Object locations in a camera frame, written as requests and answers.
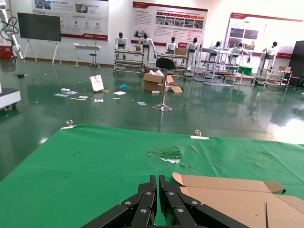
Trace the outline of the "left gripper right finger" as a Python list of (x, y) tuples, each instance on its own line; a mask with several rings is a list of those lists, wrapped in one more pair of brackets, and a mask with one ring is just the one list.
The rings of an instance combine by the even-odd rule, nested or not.
[(177, 183), (159, 176), (161, 212), (169, 227), (238, 228), (240, 222), (181, 192)]

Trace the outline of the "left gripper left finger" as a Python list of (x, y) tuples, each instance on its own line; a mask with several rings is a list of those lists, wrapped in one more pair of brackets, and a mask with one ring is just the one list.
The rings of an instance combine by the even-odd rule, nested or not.
[(157, 213), (156, 176), (140, 184), (138, 192), (83, 225), (85, 228), (144, 228), (154, 225)]

